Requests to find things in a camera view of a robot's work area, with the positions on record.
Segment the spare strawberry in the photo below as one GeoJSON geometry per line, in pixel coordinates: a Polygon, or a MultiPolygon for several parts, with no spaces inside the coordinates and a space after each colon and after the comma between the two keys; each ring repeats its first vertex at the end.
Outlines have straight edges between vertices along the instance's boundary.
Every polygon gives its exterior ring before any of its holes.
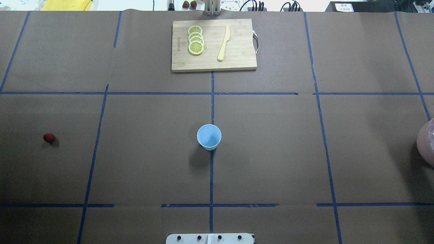
{"type": "Polygon", "coordinates": [[[191,1],[190,2],[190,8],[193,9],[193,10],[196,10],[197,9],[197,2],[196,1],[191,1]]]}
{"type": "Polygon", "coordinates": [[[183,2],[182,8],[183,8],[183,9],[189,9],[189,7],[190,7],[190,3],[189,3],[187,0],[185,0],[185,1],[183,2]]]}

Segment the bamboo cutting board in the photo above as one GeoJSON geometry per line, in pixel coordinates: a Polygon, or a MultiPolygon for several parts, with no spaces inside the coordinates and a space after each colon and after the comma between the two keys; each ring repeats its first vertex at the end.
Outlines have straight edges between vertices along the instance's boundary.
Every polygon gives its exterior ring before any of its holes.
{"type": "Polygon", "coordinates": [[[256,70],[256,50],[251,19],[215,19],[174,21],[172,24],[172,71],[174,73],[256,70]],[[217,55],[221,48],[225,27],[231,30],[222,62],[217,55]],[[189,53],[190,26],[203,30],[204,50],[195,56],[189,53]]]}

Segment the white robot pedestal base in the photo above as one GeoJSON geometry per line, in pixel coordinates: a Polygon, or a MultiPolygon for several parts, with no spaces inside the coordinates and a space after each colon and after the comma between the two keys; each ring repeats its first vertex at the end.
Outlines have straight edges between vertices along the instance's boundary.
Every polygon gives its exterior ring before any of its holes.
{"type": "Polygon", "coordinates": [[[166,244],[254,244],[252,233],[173,233],[166,244]]]}

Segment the red strawberry on table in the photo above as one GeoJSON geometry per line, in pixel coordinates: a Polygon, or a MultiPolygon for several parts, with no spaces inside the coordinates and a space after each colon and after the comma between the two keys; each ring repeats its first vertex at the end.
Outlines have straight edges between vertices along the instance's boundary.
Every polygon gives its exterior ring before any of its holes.
{"type": "Polygon", "coordinates": [[[52,144],[55,141],[55,136],[52,133],[46,133],[43,135],[43,140],[47,143],[52,144]]]}

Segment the wooden knife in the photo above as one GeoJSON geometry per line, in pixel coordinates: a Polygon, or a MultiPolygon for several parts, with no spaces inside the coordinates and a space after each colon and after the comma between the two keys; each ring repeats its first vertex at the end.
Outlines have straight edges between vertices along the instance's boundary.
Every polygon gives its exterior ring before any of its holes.
{"type": "Polygon", "coordinates": [[[230,38],[231,38],[231,30],[230,27],[226,25],[222,45],[217,55],[218,62],[222,62],[224,60],[226,54],[226,45],[227,42],[230,40],[230,38]]]}

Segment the lemon slice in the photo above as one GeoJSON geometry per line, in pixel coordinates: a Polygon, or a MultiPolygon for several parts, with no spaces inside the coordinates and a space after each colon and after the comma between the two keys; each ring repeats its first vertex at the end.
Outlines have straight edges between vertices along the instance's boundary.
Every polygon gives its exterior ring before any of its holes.
{"type": "Polygon", "coordinates": [[[199,33],[202,34],[203,30],[200,26],[190,26],[188,29],[188,33],[192,34],[192,33],[199,33]]]}
{"type": "Polygon", "coordinates": [[[188,45],[189,53],[195,56],[202,54],[204,50],[204,44],[200,41],[192,41],[188,45]]]}
{"type": "Polygon", "coordinates": [[[199,38],[203,39],[203,35],[200,32],[192,32],[191,34],[189,34],[189,40],[194,38],[194,37],[199,37],[199,38]]]}
{"type": "Polygon", "coordinates": [[[189,43],[192,43],[195,41],[200,42],[201,44],[204,44],[204,39],[202,36],[193,36],[189,39],[189,43]]]}

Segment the pink bowl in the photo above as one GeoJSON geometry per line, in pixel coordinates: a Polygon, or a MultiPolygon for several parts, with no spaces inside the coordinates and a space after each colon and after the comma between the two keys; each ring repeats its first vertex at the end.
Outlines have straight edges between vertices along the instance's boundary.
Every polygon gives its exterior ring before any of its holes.
{"type": "Polygon", "coordinates": [[[417,150],[430,166],[434,166],[434,119],[425,123],[416,139],[417,150]]]}

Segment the aluminium frame post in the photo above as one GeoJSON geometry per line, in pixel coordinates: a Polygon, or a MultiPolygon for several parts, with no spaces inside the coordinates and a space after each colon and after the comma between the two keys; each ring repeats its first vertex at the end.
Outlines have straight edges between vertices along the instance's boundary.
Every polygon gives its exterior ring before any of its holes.
{"type": "Polygon", "coordinates": [[[219,16],[221,13],[220,0],[204,0],[204,15],[219,16]]]}

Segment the yellow cloth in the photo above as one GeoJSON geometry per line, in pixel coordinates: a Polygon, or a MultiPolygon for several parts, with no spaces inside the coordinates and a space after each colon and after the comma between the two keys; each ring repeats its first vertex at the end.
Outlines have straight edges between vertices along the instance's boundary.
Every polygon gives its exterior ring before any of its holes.
{"type": "Polygon", "coordinates": [[[88,11],[92,0],[47,0],[42,11],[88,11]]]}

